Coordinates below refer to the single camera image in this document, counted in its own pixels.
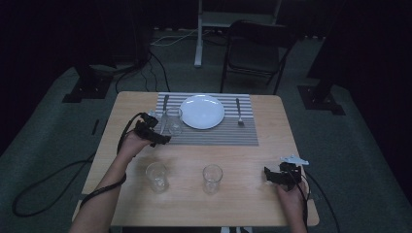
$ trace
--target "gray carpet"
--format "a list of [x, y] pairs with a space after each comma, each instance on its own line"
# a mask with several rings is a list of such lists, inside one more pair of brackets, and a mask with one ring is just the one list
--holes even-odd
[[[221, 38], [211, 35], [207, 39], [223, 42]], [[331, 92], [342, 105], [345, 116], [307, 111], [303, 106], [296, 86], [317, 83], [317, 80], [307, 79], [306, 76], [321, 45], [320, 41], [308, 39], [295, 45], [278, 90], [299, 154], [311, 163], [306, 170], [326, 193], [341, 232], [412, 232], [411, 205], [397, 185], [350, 93], [339, 86]], [[219, 91], [223, 47], [205, 43], [201, 68], [193, 67], [193, 39], [168, 47], [152, 47], [152, 52], [166, 69], [171, 91]], [[64, 165], [88, 158], [97, 149], [116, 99], [115, 82], [119, 77], [114, 79], [105, 99], [85, 99], [78, 104], [62, 103], [77, 78], [74, 69], [69, 69], [54, 82], [31, 119], [0, 157], [0, 232], [67, 232], [69, 229], [89, 165], [61, 199], [39, 215], [14, 216], [12, 203], [28, 185]], [[224, 92], [271, 94], [274, 82], [270, 86], [264, 83], [265, 80], [251, 82], [246, 76], [229, 74]], [[125, 76], [119, 82], [118, 89], [167, 91], [161, 67], [155, 59], [141, 72]], [[99, 124], [93, 134], [97, 119]], [[18, 210], [32, 213], [46, 207], [79, 168], [80, 165], [69, 168], [28, 193], [18, 203]], [[336, 232], [326, 199], [311, 181], [309, 184], [321, 219], [320, 224], [310, 227], [309, 232]], [[288, 232], [288, 229], [255, 227], [254, 232], [281, 233]]]

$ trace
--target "table leg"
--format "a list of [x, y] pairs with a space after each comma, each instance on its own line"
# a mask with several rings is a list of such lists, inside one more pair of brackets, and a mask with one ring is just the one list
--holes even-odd
[[194, 57], [194, 67], [200, 67], [202, 65], [202, 52], [203, 52], [203, 39], [202, 39], [202, 23], [203, 23], [203, 10], [202, 0], [199, 0], [199, 12], [197, 15], [197, 44], [196, 55]]

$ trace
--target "striped placemat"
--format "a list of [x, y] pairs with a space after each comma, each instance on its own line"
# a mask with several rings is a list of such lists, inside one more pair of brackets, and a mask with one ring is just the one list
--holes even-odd
[[[209, 146], [258, 146], [258, 135], [255, 127], [254, 113], [252, 111], [251, 98], [248, 94], [217, 94], [217, 93], [183, 93], [160, 92], [157, 98], [155, 113], [161, 117], [163, 99], [168, 94], [167, 109], [180, 107], [181, 104], [192, 95], [204, 94], [217, 98], [224, 107], [224, 118], [220, 124], [210, 129], [195, 129], [184, 124], [182, 134], [172, 136], [169, 144], [173, 145], [209, 145]], [[239, 115], [237, 113], [236, 98], [239, 98], [242, 120], [245, 125], [237, 125]], [[154, 128], [160, 131], [161, 122]], [[163, 135], [170, 135], [167, 128]]]

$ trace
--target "person's right hand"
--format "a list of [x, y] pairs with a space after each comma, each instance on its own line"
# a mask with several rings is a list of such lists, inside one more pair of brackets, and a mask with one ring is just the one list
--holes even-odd
[[[299, 186], [302, 189], [303, 194], [306, 195], [305, 183], [300, 183]], [[294, 188], [290, 191], [285, 191], [284, 188], [278, 184], [276, 184], [275, 187], [276, 193], [278, 194], [288, 224], [291, 226], [292, 229], [294, 229], [296, 226], [302, 226], [302, 224], [304, 226], [303, 210], [305, 200], [302, 197], [302, 194], [300, 193], [300, 190], [297, 187], [297, 185], [295, 185]]]

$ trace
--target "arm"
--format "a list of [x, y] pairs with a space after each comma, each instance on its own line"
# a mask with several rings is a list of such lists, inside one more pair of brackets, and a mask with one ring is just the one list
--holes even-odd
[[[128, 133], [118, 155], [96, 189], [120, 181], [132, 158], [150, 143], [133, 132]], [[70, 232], [107, 232], [115, 213], [119, 194], [120, 186], [88, 200], [76, 215]]]
[[[305, 193], [305, 183], [300, 183], [299, 186]], [[299, 188], [295, 186], [292, 190], [285, 191], [281, 186], [276, 185], [276, 193], [278, 194], [288, 225], [291, 228], [291, 233], [307, 233], [303, 221], [304, 200]]]

